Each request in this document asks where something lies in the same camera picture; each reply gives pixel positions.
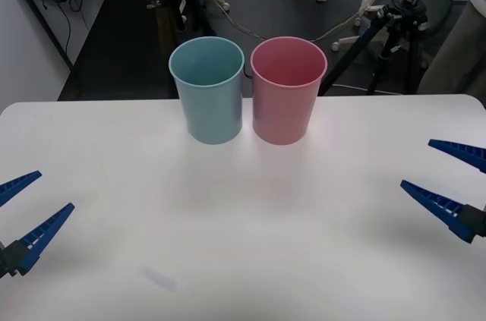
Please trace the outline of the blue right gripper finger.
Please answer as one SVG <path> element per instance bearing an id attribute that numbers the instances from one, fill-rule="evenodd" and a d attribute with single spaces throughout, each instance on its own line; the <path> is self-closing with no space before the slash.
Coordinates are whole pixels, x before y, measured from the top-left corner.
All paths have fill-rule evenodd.
<path id="1" fill-rule="evenodd" d="M 400 187 L 466 243 L 472 243 L 476 236 L 485 237 L 484 210 L 458 203 L 409 181 L 403 180 Z"/>
<path id="2" fill-rule="evenodd" d="M 428 146 L 457 158 L 478 169 L 480 172 L 485 173 L 485 148 L 435 139 L 430 139 Z"/>

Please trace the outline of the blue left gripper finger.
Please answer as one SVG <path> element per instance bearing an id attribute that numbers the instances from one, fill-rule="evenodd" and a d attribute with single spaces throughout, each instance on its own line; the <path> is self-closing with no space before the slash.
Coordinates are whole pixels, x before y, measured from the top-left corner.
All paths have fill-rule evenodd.
<path id="1" fill-rule="evenodd" d="M 27 186 L 39 179 L 42 173 L 34 171 L 0 185 L 0 206 L 4 206 Z"/>
<path id="2" fill-rule="evenodd" d="M 41 253 L 74 211 L 68 203 L 42 224 L 1 249 L 1 277 L 9 274 L 26 275 L 40 258 Z"/>

